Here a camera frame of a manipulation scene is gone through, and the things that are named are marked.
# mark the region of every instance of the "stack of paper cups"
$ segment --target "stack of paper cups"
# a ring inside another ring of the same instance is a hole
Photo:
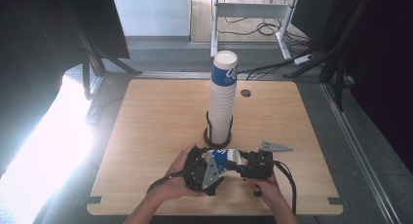
[[[237,91],[237,55],[218,52],[213,59],[210,78],[207,137],[213,144],[227,141],[232,124]]]

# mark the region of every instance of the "wooden table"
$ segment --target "wooden table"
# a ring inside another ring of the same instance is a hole
[[[241,96],[250,90],[251,97]],[[110,137],[88,204],[95,215],[130,214],[153,181],[191,142],[206,147],[209,81],[133,80]],[[267,140],[292,147],[275,160],[290,168],[297,186],[297,214],[340,214],[339,198],[300,93],[292,82],[239,81],[232,141],[227,148],[257,151]],[[291,188],[276,169],[282,193],[291,204]],[[249,186],[233,172],[216,189],[216,196],[184,197],[163,203],[158,215],[271,215]]]

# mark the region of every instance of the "black corner protector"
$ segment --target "black corner protector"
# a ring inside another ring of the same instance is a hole
[[[101,204],[103,197],[88,197],[86,204]]]
[[[349,202],[347,200],[344,199],[340,199],[340,198],[328,198],[328,202],[331,205],[342,205],[342,206],[350,206]]]

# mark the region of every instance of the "person's left hand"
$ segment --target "person's left hand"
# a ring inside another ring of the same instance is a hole
[[[185,166],[186,159],[188,158],[189,152],[196,146],[196,143],[192,143],[186,149],[182,149],[176,159],[170,164],[170,167],[165,175],[169,176],[171,173],[183,170]],[[199,191],[194,191],[189,189],[185,180],[182,177],[172,178],[165,183],[159,185],[152,192],[160,193],[165,200],[174,200],[181,198],[183,196],[191,197],[204,197],[207,194]]]

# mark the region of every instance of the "black stand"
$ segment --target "black stand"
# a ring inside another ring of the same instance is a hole
[[[207,120],[208,128],[206,128],[206,130],[204,131],[204,141],[206,142],[206,144],[209,147],[214,148],[214,149],[222,149],[222,148],[225,148],[226,146],[228,146],[228,144],[230,144],[231,138],[232,138],[231,127],[232,127],[232,124],[233,124],[233,119],[234,118],[231,117],[230,129],[228,131],[227,140],[225,142],[221,143],[221,144],[215,144],[215,143],[212,143],[212,141],[211,141],[211,139],[212,139],[212,124],[210,123],[208,112],[206,112],[206,120]]]
[[[131,74],[142,74],[141,71],[137,71],[125,63],[121,62],[117,58],[110,57],[102,52],[99,48],[93,48],[88,41],[79,21],[76,18],[76,15],[71,8],[69,0],[59,0],[63,13],[69,21],[70,27],[75,34],[75,37],[78,40],[79,46],[82,48],[82,51],[85,55],[83,60],[83,86],[85,89],[85,97],[87,99],[92,98],[91,94],[91,82],[90,82],[90,64],[94,71],[94,75],[98,77],[104,76],[106,68],[101,60],[102,57],[107,58],[114,64],[118,65],[120,68]]]
[[[344,79],[344,67],[343,67],[344,65],[341,62],[343,60],[343,49],[344,49],[344,46],[346,45],[347,39],[349,38],[350,34],[355,28],[355,25],[359,17],[361,16],[361,13],[363,12],[364,8],[367,6],[370,0],[357,0],[357,1],[358,1],[357,6],[354,9],[352,15],[350,16],[349,21],[347,22],[335,46],[330,51],[328,51],[325,55],[310,61],[307,65],[300,68],[299,70],[296,70],[290,74],[284,75],[284,77],[295,78],[313,69],[314,67],[320,65],[321,63],[327,61],[325,67],[322,69],[321,73],[319,74],[319,80],[322,83],[327,83],[331,80],[334,73],[337,71],[335,101],[341,110],[343,110],[342,100],[341,100],[341,93],[343,89],[343,79]]]

